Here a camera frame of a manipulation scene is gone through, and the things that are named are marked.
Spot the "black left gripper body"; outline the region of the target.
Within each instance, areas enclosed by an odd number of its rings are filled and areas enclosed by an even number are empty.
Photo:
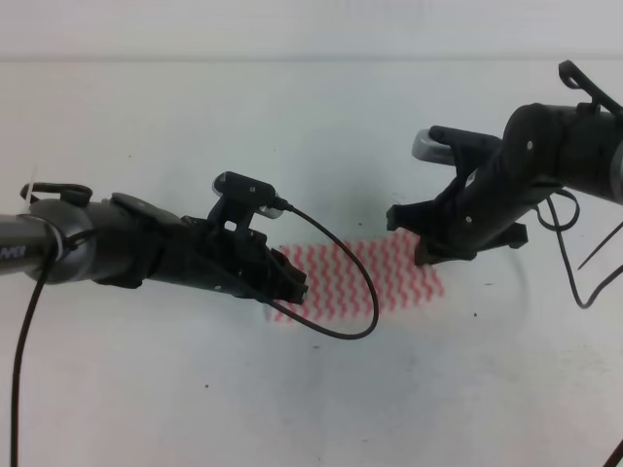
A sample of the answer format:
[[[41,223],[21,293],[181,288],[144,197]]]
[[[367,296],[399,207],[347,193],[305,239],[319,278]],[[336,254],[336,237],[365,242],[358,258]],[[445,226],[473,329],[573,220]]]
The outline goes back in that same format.
[[[248,298],[250,289],[277,298],[281,273],[267,246],[254,230],[238,233],[207,219],[181,218],[181,226],[165,242],[165,282]]]

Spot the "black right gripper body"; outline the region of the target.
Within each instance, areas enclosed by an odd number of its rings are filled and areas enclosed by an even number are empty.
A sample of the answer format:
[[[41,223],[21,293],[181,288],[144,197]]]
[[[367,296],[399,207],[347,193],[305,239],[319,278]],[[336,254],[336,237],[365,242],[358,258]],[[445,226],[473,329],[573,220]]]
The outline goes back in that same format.
[[[471,261],[480,252],[524,246],[527,228],[518,220],[544,199],[543,184],[514,181],[491,165],[455,178],[433,201],[429,259]]]

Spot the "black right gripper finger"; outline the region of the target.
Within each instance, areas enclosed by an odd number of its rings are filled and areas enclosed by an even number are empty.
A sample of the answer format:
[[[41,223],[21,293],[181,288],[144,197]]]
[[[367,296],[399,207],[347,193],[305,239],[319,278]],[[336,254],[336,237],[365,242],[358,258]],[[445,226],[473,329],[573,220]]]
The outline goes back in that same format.
[[[439,234],[452,217],[453,203],[438,199],[412,204],[393,204],[386,213],[389,231],[404,229],[414,234]]]
[[[417,267],[434,266],[451,260],[451,255],[443,246],[421,236],[414,250],[414,264]]]

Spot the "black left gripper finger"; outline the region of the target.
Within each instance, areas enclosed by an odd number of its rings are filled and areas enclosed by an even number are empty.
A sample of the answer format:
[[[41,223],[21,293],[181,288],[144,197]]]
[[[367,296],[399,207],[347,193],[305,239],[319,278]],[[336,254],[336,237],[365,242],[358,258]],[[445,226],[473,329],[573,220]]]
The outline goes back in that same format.
[[[307,275],[291,264],[285,254],[276,249],[270,248],[269,259],[275,265],[279,273],[286,277],[290,282],[296,284],[297,286],[304,286],[306,284]]]
[[[261,293],[270,301],[285,301],[294,305],[301,305],[309,290],[306,278],[302,280],[291,277],[277,277],[271,279],[261,288]]]

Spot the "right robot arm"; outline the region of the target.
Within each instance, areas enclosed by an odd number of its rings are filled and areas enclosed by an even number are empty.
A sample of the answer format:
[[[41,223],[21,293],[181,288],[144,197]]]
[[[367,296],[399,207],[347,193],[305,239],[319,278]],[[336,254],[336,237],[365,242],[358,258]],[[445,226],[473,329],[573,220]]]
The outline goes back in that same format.
[[[501,137],[433,126],[419,133],[413,153],[456,169],[435,199],[386,213],[389,230],[419,236],[418,266],[522,247],[528,234],[520,218],[563,187],[622,200],[622,121],[606,112],[525,105]]]

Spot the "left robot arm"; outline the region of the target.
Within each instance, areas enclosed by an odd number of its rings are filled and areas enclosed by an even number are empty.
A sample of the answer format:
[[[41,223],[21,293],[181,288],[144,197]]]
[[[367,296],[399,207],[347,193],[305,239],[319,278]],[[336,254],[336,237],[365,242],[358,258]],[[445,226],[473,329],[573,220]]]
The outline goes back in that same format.
[[[20,190],[24,212],[1,218],[1,271],[47,281],[90,280],[136,289],[146,280],[299,305],[306,275],[250,229],[253,216],[231,198],[205,219],[178,217],[116,193],[92,200],[81,185],[33,183]]]

